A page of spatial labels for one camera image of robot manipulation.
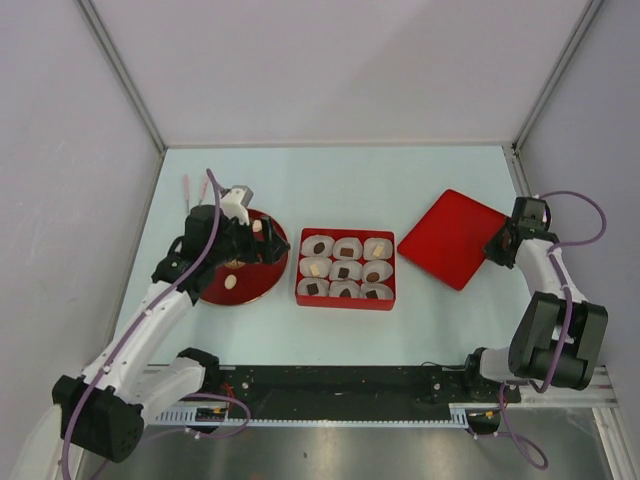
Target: metal floor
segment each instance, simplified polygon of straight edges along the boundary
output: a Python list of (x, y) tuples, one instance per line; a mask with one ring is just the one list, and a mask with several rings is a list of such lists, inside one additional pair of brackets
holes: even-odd
[[(600, 480), (612, 479), (590, 409), (510, 412), (550, 467), (530, 467), (509, 439), (474, 441), (462, 430), (256, 427), (225, 440), (182, 434), (139, 447), (100, 480)], [(87, 457), (79, 479), (99, 460)]]

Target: red wire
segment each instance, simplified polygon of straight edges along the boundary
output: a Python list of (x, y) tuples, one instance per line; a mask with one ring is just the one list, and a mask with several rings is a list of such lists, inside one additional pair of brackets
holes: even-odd
[[(236, 398), (236, 395), (233, 393), (233, 390), (231, 389), (231, 386), (228, 383), (223, 383), (221, 387), (225, 392), (227, 392), (227, 394), (231, 398)], [(229, 404), (229, 412), (231, 411), (232, 408), (233, 408), (233, 403)]]

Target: red plate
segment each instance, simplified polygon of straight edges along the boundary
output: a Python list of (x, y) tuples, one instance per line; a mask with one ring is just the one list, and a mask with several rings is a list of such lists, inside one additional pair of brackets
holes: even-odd
[(462, 290), (484, 262), (484, 246), (505, 219), (502, 213), (447, 190), (400, 242), (398, 253)]
[[(267, 215), (258, 210), (249, 209), (249, 218), (257, 220), (262, 215)], [(287, 240), (287, 235), (278, 222), (273, 220), (273, 226), (282, 238)], [(254, 234), (258, 240), (262, 240), (262, 232)], [(242, 305), (249, 303), (262, 297), (271, 290), (278, 280), (282, 277), (287, 262), (289, 260), (289, 252), (283, 255), (278, 262), (273, 265), (265, 264), (245, 264), (241, 267), (222, 266), (216, 270), (216, 276), (213, 283), (200, 297), (201, 300), (213, 303), (215, 305)], [(224, 286), (224, 280), (229, 275), (235, 275), (237, 278), (236, 286), (231, 290), (227, 290)]]

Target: red box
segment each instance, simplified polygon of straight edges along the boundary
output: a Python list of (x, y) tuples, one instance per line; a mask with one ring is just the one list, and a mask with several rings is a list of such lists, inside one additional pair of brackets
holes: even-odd
[[(372, 298), (340, 298), (340, 297), (314, 297), (312, 295), (298, 295), (298, 283), (304, 278), (304, 275), (300, 273), (300, 260), (304, 258), (302, 251), (298, 251), (298, 262), (296, 263), (296, 284), (294, 286), (294, 292), (296, 295), (296, 302), (303, 307), (329, 307), (329, 308), (355, 308), (359, 310), (391, 310), (396, 303), (396, 242), (393, 232), (379, 231), (379, 230), (346, 230), (335, 228), (305, 228), (302, 230), (300, 236), (300, 247), (308, 237), (312, 235), (327, 235), (333, 238), (335, 241), (345, 237), (355, 237), (364, 245), (364, 241), (368, 238), (384, 238), (390, 240), (393, 245), (393, 251), (391, 252), (391, 258), (385, 260), (391, 267), (393, 267), (393, 274), (384, 282), (393, 292), (393, 299), (372, 299)], [(331, 255), (329, 259), (335, 262), (336, 259)], [(364, 258), (360, 258), (358, 262), (361, 265), (367, 263)], [(356, 282), (358, 285), (362, 285), (362, 281)]]

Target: red tray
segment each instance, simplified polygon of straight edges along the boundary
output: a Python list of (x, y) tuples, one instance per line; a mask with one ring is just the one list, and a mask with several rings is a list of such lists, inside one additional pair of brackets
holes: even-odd
[[(371, 299), (371, 298), (340, 298), (340, 297), (314, 297), (311, 295), (298, 295), (298, 283), (304, 278), (304, 275), (300, 273), (300, 260), (304, 258), (302, 252), (298, 252), (298, 263), (296, 264), (297, 276), (296, 284), (294, 286), (294, 292), (296, 295), (296, 302), (303, 307), (329, 307), (329, 308), (354, 308), (358, 310), (391, 310), (396, 303), (396, 241), (393, 232), (379, 231), (379, 230), (343, 230), (335, 228), (305, 228), (302, 230), (300, 236), (300, 247), (308, 237), (312, 235), (327, 235), (333, 238), (335, 241), (345, 237), (355, 237), (364, 245), (364, 241), (367, 238), (384, 238), (391, 240), (393, 245), (393, 252), (389, 260), (389, 264), (393, 267), (393, 274), (384, 282), (393, 292), (393, 299)], [(329, 259), (335, 262), (336, 259), (331, 255)], [(361, 265), (367, 263), (364, 258), (360, 258), (358, 262)], [(356, 282), (358, 285), (362, 285), (362, 281)]]
[(398, 245), (398, 253), (455, 290), (462, 290), (486, 256), (484, 246), (507, 217), (447, 190)]

